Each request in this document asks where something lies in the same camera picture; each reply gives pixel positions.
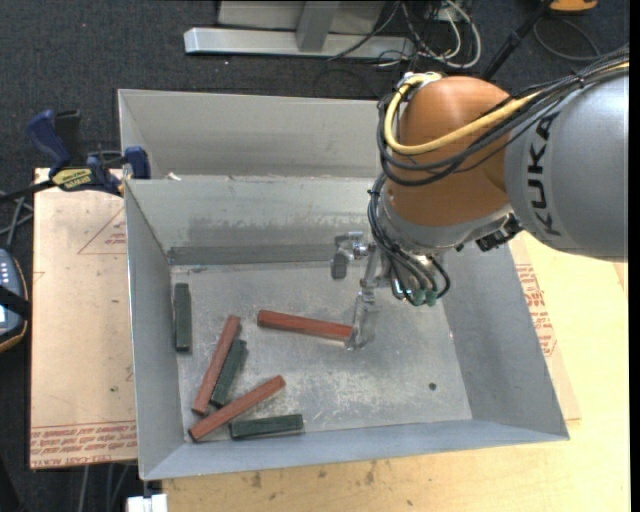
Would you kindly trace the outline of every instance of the yellow cable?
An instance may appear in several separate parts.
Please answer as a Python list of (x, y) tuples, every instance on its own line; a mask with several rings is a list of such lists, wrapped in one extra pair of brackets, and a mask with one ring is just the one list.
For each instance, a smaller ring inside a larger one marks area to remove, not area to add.
[(447, 144), (451, 144), (452, 142), (455, 142), (456, 140), (462, 137), (472, 134), (474, 131), (479, 130), (480, 128), (484, 128), (485, 126), (488, 126), (491, 123), (504, 119), (515, 110), (518, 110), (523, 105), (526, 105), (535, 96), (539, 94), (539, 92), (535, 92), (519, 100), (513, 100), (510, 103), (507, 103), (504, 107), (498, 110), (495, 110), (490, 114), (482, 116), (481, 118), (476, 119), (472, 123), (462, 126), (461, 128), (458, 128), (457, 130), (451, 133), (448, 133), (446, 135), (443, 135), (442, 137), (436, 140), (433, 140), (431, 142), (426, 142), (424, 144), (419, 144), (417, 146), (405, 146), (403, 144), (400, 144), (393, 136), (393, 118), (396, 115), (398, 105), (402, 101), (402, 98), (404, 98), (404, 96), (407, 94), (409, 89), (427, 80), (429, 80), (429, 78), (421, 75), (414, 75), (407, 78), (403, 82), (403, 84), (398, 88), (398, 92), (396, 92), (393, 98), (391, 98), (391, 102), (389, 103), (389, 108), (387, 109), (387, 112), (385, 114), (384, 125), (383, 125), (385, 141), (387, 142), (387, 145), (391, 149), (393, 149), (396, 153), (399, 153), (401, 155), (419, 155), (421, 153), (434, 151), (443, 146), (446, 146)]

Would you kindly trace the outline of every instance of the black carpet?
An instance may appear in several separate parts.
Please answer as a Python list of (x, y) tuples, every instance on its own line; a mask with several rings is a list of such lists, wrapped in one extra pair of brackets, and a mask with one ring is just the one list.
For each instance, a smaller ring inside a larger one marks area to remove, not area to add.
[[(413, 12), (421, 12), (426, 3), (409, 2)], [(482, 58), (464, 73), (481, 74), (537, 5), (538, 0), (474, 0), (473, 20), (482, 38)], [(47, 157), (24, 134), (29, 119), (45, 109), (81, 110), (86, 148), (96, 150), (98, 144), (118, 148), (116, 91), (121, 88), (375, 98), (389, 92), (406, 69), (403, 65), (381, 70), (351, 59), (185, 55), (184, 32), (212, 25), (214, 11), (215, 2), (210, 1), (2, 1), (0, 190), (26, 187), (34, 167), (49, 167)], [(601, 0), (588, 14), (573, 16), (571, 21), (601, 52), (616, 49), (629, 40), (630, 0)], [(399, 15), (385, 29), (385, 33), (404, 31)], [(547, 20), (540, 33), (561, 52), (590, 55), (591, 47), (583, 36), (562, 22)], [(434, 34), (436, 43), (438, 37), (444, 38), (443, 45), (450, 36), (442, 27), (434, 29)], [(584, 64), (552, 55), (530, 33), (492, 79), (514, 92)], [(418, 71), (440, 69), (440, 64), (425, 59), (417, 65)], [(12, 215), (11, 205), (0, 205), (0, 228), (9, 224)], [(11, 246), (29, 279), (32, 237), (31, 223), (26, 223), (17, 230)], [(0, 353), (0, 459), (17, 499), (28, 510), (76, 510), (83, 468), (28, 469), (29, 354), (28, 335), (16, 347)], [(121, 470), (122, 466), (116, 468), (116, 478)], [(125, 478), (123, 496), (142, 492), (135, 473), (130, 470)], [(108, 466), (91, 469), (85, 510), (105, 510), (107, 475)], [(0, 493), (11, 498), (2, 481)]]

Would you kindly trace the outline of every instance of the gray metal bin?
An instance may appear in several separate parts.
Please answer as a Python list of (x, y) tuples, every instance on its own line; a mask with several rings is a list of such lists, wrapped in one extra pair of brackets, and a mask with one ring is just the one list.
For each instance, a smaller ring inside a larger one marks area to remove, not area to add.
[[(374, 102), (127, 90), (119, 102), (122, 145), (148, 151), (153, 177), (125, 193), (142, 478), (567, 439), (507, 248), (448, 254), (454, 285), (433, 308), (379, 290), (380, 328), (361, 350), (257, 326), (261, 309), (351, 321), (364, 267), (334, 281), (328, 261), (336, 235), (368, 233)], [(188, 354), (173, 348), (177, 282), (192, 293)], [(243, 417), (302, 413), (302, 435), (187, 435), (231, 314), (249, 349), (231, 395), (287, 381)]]

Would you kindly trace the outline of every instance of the red wooden stick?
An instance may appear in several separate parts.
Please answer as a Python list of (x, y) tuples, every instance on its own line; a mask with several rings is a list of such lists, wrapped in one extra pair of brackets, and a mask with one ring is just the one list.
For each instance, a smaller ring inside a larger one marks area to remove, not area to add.
[(222, 409), (218, 409), (216, 412), (210, 414), (191, 427), (189, 429), (191, 439), (198, 442), (209, 432), (221, 427), (254, 405), (257, 405), (263, 400), (269, 398), (271, 395), (281, 390), (285, 385), (286, 383), (282, 376), (278, 375), (261, 386), (252, 389), (240, 398), (228, 403)]
[(209, 368), (204, 374), (202, 384), (200, 384), (200, 389), (198, 390), (196, 399), (194, 400), (193, 406), (191, 407), (191, 410), (196, 414), (199, 414), (200, 416), (204, 416), (207, 412), (207, 406), (209, 405), (211, 392), (213, 391), (216, 382), (218, 382), (220, 370), (222, 370), (222, 365), (224, 364), (224, 360), (229, 353), (231, 342), (238, 332), (239, 327), (240, 318), (237, 316), (229, 315), (227, 317), (226, 323), (224, 324), (224, 328), (222, 329), (222, 334), (220, 334), (220, 338), (218, 338), (218, 344), (216, 345), (216, 349), (213, 352), (213, 357), (211, 358), (211, 362), (209, 363)]
[(351, 336), (351, 326), (314, 320), (303, 316), (287, 315), (275, 311), (261, 310), (258, 313), (258, 326), (281, 331), (293, 331), (321, 338), (345, 341)]

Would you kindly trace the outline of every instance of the dark green block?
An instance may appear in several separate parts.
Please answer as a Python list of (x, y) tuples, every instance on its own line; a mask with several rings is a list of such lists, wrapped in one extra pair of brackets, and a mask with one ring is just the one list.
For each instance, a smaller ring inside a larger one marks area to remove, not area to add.
[(190, 352), (191, 332), (191, 292), (186, 283), (177, 283), (173, 288), (173, 310), (175, 321), (176, 350)]
[(224, 360), (222, 370), (216, 382), (209, 402), (216, 406), (222, 407), (227, 403), (227, 396), (231, 389), (233, 379), (243, 365), (249, 351), (247, 350), (247, 342), (241, 339), (234, 339), (229, 347), (229, 353)]
[(303, 428), (302, 414), (234, 421), (229, 425), (229, 431), (233, 439), (294, 434), (301, 432)]

